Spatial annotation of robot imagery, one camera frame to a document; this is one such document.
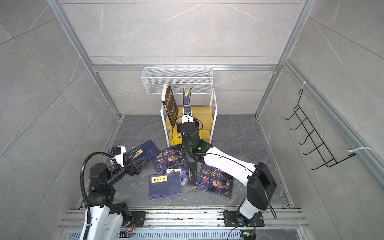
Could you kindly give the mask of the navy book yin-yang cover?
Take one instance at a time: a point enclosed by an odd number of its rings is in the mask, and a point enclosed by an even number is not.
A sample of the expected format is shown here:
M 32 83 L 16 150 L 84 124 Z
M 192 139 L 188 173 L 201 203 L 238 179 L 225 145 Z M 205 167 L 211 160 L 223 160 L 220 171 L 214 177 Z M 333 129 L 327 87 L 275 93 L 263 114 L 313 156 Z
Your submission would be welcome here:
M 152 140 L 148 140 L 142 145 L 133 149 L 131 152 L 124 154 L 125 161 L 131 160 L 132 163 L 144 165 L 150 162 L 158 153 L 158 147 L 153 143 Z

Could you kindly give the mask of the dark book pages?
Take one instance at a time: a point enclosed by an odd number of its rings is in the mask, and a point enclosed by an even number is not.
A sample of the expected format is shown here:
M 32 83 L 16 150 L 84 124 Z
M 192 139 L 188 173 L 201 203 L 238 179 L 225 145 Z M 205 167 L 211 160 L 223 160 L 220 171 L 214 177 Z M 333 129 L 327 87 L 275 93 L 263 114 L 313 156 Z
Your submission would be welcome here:
M 183 86 L 183 105 L 189 106 L 193 87 Z

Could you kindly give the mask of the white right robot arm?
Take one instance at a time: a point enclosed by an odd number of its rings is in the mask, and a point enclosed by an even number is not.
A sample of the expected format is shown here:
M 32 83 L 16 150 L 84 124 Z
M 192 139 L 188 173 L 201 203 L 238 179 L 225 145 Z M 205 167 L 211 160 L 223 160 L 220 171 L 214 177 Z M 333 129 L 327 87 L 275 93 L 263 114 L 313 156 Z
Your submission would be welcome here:
M 236 212 L 236 218 L 243 226 L 249 226 L 254 217 L 267 210 L 277 183 L 268 166 L 259 162 L 257 165 L 236 159 L 201 139 L 200 120 L 192 115 L 179 117 L 177 132 L 181 133 L 181 151 L 203 165 L 208 165 L 229 174 L 247 187 L 247 197 Z

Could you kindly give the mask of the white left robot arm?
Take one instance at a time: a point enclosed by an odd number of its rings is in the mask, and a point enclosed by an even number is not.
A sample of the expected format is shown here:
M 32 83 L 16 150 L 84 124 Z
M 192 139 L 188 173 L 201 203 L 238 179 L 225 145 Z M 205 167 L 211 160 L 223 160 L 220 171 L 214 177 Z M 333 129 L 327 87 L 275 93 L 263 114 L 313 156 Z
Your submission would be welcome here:
M 128 164 L 120 169 L 111 170 L 104 163 L 90 168 L 89 189 L 85 188 L 85 168 L 81 167 L 80 185 L 86 208 L 85 222 L 81 240 L 114 240 L 120 234 L 120 228 L 131 228 L 126 235 L 134 234 L 137 227 L 142 228 L 146 212 L 130 212 L 126 203 L 113 203 L 116 190 L 114 184 L 126 175 L 134 176 L 142 172 L 137 164 Z

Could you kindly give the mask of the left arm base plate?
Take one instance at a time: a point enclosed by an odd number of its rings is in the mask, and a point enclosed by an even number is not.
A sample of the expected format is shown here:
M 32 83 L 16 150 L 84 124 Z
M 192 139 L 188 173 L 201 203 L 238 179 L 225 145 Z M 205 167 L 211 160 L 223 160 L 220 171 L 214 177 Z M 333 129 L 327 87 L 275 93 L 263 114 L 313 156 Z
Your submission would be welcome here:
M 126 218 L 123 220 L 121 227 L 130 228 L 130 229 L 142 228 L 146 220 L 147 212 L 136 211 L 136 212 L 130 212 L 130 214 L 131 216 L 129 218 Z

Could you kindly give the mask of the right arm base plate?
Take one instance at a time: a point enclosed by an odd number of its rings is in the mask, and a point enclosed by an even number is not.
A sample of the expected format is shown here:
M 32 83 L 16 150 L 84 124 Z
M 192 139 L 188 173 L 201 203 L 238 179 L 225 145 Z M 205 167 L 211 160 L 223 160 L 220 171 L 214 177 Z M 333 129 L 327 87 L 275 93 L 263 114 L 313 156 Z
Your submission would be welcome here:
M 223 211 L 226 227 L 264 227 L 265 222 L 261 212 L 257 212 L 251 219 L 247 219 L 240 211 Z

